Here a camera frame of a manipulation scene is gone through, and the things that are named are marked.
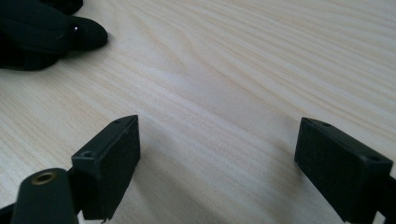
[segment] gloved hand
hole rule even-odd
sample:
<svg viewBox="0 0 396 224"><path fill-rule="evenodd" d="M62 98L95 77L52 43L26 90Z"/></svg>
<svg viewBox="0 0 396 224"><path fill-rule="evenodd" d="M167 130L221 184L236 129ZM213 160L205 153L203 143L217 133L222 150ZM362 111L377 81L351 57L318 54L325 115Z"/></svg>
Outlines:
<svg viewBox="0 0 396 224"><path fill-rule="evenodd" d="M90 50L107 42L97 22L70 16L82 0L0 0L0 68L39 70L69 50Z"/></svg>

